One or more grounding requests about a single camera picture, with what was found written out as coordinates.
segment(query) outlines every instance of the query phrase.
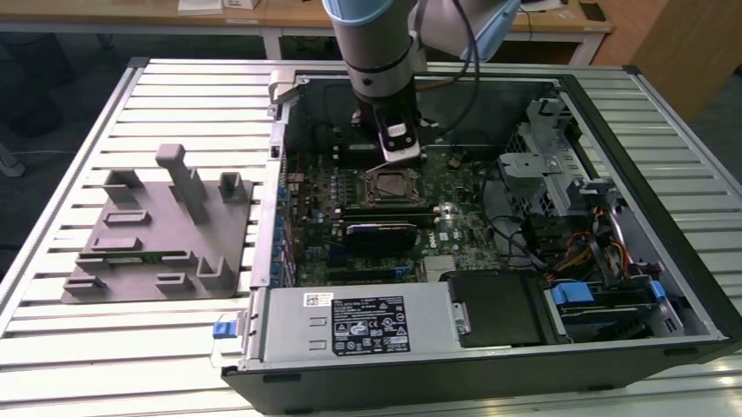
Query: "robotic arm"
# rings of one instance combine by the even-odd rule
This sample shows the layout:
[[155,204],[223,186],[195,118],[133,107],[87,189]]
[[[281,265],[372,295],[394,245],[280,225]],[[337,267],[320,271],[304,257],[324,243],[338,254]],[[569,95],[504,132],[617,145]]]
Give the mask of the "robotic arm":
[[[378,134],[385,159],[420,156],[420,112],[413,63],[425,43],[464,59],[470,36],[452,0],[324,0],[332,16],[350,82],[358,97],[356,117]],[[505,41],[521,0],[461,0],[481,60]],[[412,32],[410,26],[421,33]]]

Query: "aluminum slotted table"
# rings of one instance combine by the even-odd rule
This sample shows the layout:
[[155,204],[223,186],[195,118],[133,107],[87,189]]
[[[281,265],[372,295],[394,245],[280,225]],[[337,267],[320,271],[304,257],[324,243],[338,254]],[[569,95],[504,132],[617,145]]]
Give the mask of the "aluminum slotted table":
[[[261,183],[270,152],[268,107],[273,70],[340,70],[341,63],[151,60],[127,70],[30,239],[0,285],[0,408],[5,415],[260,415],[219,377],[213,323],[249,307],[250,272],[238,297],[63,305],[107,195],[111,169],[145,181],[162,143],[179,142],[205,180],[229,170]],[[432,65],[450,71],[450,65]],[[564,73],[578,78],[691,243],[735,302],[742,292],[742,188],[644,76],[623,68],[488,65],[490,73]],[[588,148],[598,172],[597,152]],[[253,265],[261,228],[254,192],[244,266]],[[240,341],[222,347],[237,361]],[[625,389],[552,394],[342,415],[732,415],[742,408],[742,361],[732,355],[677,367]]]

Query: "blue latch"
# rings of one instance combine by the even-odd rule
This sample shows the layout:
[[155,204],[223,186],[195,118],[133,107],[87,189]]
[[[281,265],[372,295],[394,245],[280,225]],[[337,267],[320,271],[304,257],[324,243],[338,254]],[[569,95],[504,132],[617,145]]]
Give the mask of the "blue latch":
[[215,340],[237,339],[237,320],[214,323],[214,338]]
[[652,293],[655,294],[655,297],[659,300],[663,300],[665,297],[668,297],[668,294],[665,292],[665,287],[663,287],[660,281],[651,282],[649,287],[652,288]]
[[553,288],[554,303],[560,306],[569,302],[593,302],[593,292],[585,282],[566,282]]

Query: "gray plastic base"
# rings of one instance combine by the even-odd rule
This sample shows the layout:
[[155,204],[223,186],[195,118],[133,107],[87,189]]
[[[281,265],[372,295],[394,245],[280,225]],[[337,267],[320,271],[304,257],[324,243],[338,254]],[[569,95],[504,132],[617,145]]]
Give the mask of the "gray plastic base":
[[170,182],[111,173],[103,208],[78,268],[67,280],[69,304],[229,298],[238,285],[253,183],[238,174],[203,183],[206,220],[195,224]]

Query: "power supply label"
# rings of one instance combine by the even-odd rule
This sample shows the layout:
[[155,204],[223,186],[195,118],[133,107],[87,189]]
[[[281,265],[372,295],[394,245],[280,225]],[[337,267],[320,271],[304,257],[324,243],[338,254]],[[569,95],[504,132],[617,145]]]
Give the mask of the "power supply label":
[[333,300],[333,352],[338,356],[410,352],[404,297]]

